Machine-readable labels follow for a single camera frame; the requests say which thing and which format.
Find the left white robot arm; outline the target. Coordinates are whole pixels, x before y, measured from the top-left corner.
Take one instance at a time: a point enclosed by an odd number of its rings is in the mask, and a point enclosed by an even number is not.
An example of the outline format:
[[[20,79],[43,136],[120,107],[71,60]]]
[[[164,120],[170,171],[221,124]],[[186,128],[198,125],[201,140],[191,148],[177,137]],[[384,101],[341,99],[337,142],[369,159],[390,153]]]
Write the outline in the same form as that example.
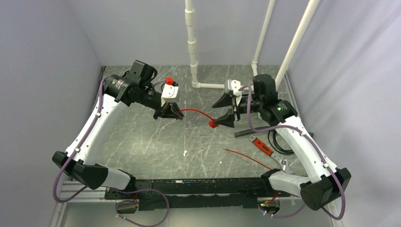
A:
[[[72,179],[94,190],[116,188],[125,199],[136,192],[131,174],[97,162],[98,152],[116,121],[131,104],[154,110],[153,119],[183,119],[178,107],[179,84],[172,78],[154,82],[157,70],[139,60],[124,75],[111,75],[102,80],[99,98],[83,129],[64,152],[57,151],[53,162]]]

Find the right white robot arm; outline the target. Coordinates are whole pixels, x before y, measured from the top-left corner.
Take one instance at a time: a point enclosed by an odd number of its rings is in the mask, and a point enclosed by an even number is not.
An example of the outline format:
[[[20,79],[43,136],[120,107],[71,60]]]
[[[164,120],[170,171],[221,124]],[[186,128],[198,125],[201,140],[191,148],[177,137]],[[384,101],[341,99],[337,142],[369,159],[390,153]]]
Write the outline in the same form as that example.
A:
[[[261,182],[261,192],[272,196],[277,191],[300,197],[312,210],[341,199],[345,209],[345,190],[351,179],[347,168],[338,168],[315,143],[305,129],[302,120],[286,100],[278,97],[275,80],[268,74],[253,78],[251,85],[229,79],[224,84],[222,97],[213,108],[227,106],[228,111],[214,120],[214,124],[233,128],[242,114],[246,114],[252,132],[275,130],[291,147],[303,165],[306,176],[298,176],[281,170],[272,170]]]

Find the red handled tool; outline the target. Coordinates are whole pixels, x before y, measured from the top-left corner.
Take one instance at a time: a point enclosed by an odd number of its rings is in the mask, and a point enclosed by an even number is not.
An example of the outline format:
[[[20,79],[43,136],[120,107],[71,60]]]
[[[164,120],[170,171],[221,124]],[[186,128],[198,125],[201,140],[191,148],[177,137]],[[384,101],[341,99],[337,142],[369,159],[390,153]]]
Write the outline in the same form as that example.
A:
[[[264,142],[259,138],[251,135],[249,137],[250,141],[263,153],[273,158],[280,166],[281,170],[288,174],[293,174],[294,172],[289,170],[288,162],[286,159],[280,158],[271,148],[269,148]]]

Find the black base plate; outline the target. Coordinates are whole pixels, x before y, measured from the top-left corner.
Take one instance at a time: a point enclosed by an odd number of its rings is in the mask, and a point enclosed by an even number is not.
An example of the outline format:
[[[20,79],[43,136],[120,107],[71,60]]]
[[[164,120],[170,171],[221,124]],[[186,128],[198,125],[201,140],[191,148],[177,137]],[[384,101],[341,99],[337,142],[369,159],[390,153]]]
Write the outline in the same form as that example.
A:
[[[139,203],[140,211],[178,208],[242,207],[256,209],[273,197],[289,197],[273,190],[261,177],[212,179],[136,180],[124,192],[109,189],[106,200],[130,200]]]

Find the white PVC pipe frame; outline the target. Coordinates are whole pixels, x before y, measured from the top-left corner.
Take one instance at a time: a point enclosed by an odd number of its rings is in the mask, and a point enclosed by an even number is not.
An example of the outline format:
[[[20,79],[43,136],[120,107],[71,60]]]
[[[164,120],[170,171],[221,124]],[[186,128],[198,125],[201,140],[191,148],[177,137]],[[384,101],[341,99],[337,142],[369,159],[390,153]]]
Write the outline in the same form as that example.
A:
[[[319,5],[317,0],[187,0],[184,14],[192,86],[222,89],[199,79],[198,67],[279,66],[280,84]]]

